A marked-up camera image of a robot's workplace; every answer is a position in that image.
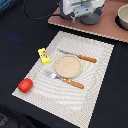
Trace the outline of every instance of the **wire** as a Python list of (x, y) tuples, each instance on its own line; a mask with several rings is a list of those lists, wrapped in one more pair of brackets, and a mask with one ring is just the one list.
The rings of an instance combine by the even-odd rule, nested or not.
[(29, 19), (32, 19), (32, 20), (42, 20), (42, 19), (44, 19), (44, 18), (51, 17), (51, 16), (60, 16), (60, 14), (52, 14), (52, 15), (47, 15), (47, 16), (44, 16), (44, 17), (34, 18), (34, 17), (29, 16), (29, 15), (26, 13), (25, 5), (26, 5), (26, 0), (24, 0), (23, 11), (24, 11), (24, 14), (25, 14)]

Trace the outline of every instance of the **knife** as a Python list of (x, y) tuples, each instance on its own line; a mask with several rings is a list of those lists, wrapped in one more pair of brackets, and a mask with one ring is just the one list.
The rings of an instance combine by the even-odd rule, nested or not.
[(87, 60), (87, 61), (90, 61), (90, 62), (93, 62), (93, 63), (95, 63), (97, 61), (96, 59), (93, 59), (93, 58), (90, 58), (90, 57), (86, 57), (86, 56), (82, 56), (82, 55), (77, 55), (77, 54), (66, 52), (66, 51), (63, 51), (63, 50), (60, 50), (60, 49), (58, 49), (58, 51), (62, 52), (64, 54), (71, 54), (71, 55), (77, 56), (80, 59)]

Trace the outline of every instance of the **utensil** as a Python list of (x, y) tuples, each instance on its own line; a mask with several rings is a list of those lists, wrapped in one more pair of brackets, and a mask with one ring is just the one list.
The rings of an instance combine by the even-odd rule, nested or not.
[(96, 59), (93, 59), (93, 58), (90, 58), (90, 57), (86, 57), (86, 56), (82, 56), (82, 55), (77, 55), (77, 54), (66, 52), (66, 51), (63, 51), (63, 50), (60, 50), (60, 49), (58, 49), (58, 51), (62, 52), (64, 54), (71, 54), (71, 55), (77, 56), (80, 59), (87, 60), (87, 61), (90, 61), (90, 62), (93, 62), (93, 63), (95, 63), (97, 61)]
[(101, 19), (102, 10), (105, 8), (108, 8), (108, 7), (115, 6), (115, 5), (116, 5), (116, 3), (111, 4), (109, 6), (97, 8), (89, 17), (81, 16), (80, 20), (81, 20), (81, 22), (83, 22), (85, 24), (96, 24)]
[(76, 86), (76, 87), (78, 87), (78, 88), (81, 88), (81, 89), (84, 88), (84, 85), (82, 85), (82, 84), (80, 84), (80, 83), (77, 83), (77, 82), (75, 82), (75, 81), (72, 81), (72, 80), (70, 80), (70, 79), (68, 79), (68, 78), (62, 78), (62, 77), (58, 76), (57, 74), (52, 73), (51, 71), (45, 70), (45, 71), (44, 71), (44, 74), (47, 75), (48, 77), (52, 78), (52, 79), (60, 79), (60, 80), (62, 80), (62, 81), (64, 81), (64, 82), (66, 82), (66, 83), (68, 83), (68, 84), (71, 84), (71, 85), (73, 85), (73, 86)]
[(118, 16), (121, 26), (128, 30), (128, 4), (119, 8)]

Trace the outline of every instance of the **small yellow object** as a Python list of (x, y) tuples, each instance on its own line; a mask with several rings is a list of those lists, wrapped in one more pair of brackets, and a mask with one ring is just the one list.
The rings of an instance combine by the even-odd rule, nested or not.
[(38, 53), (39, 53), (39, 56), (41, 58), (41, 61), (42, 61), (43, 65), (47, 64), (47, 63), (50, 63), (50, 59), (49, 59), (49, 56), (48, 56), (45, 48), (39, 49)]

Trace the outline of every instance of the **fork handle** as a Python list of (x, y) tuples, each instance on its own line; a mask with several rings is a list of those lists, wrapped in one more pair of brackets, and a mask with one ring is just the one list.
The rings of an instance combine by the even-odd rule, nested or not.
[(95, 63), (97, 61), (96, 59), (93, 59), (93, 58), (90, 58), (90, 57), (86, 57), (86, 56), (82, 56), (82, 55), (77, 55), (77, 57), (80, 58), (80, 59), (83, 59), (83, 60), (87, 60), (87, 61), (93, 62), (93, 63)]
[(84, 85), (82, 85), (82, 84), (80, 84), (80, 83), (77, 83), (77, 82), (75, 82), (75, 81), (69, 80), (69, 79), (67, 79), (67, 78), (63, 78), (63, 81), (66, 82), (66, 83), (68, 83), (68, 84), (71, 84), (71, 85), (73, 85), (73, 86), (76, 86), (76, 87), (78, 87), (78, 88), (81, 88), (81, 89), (84, 88)]

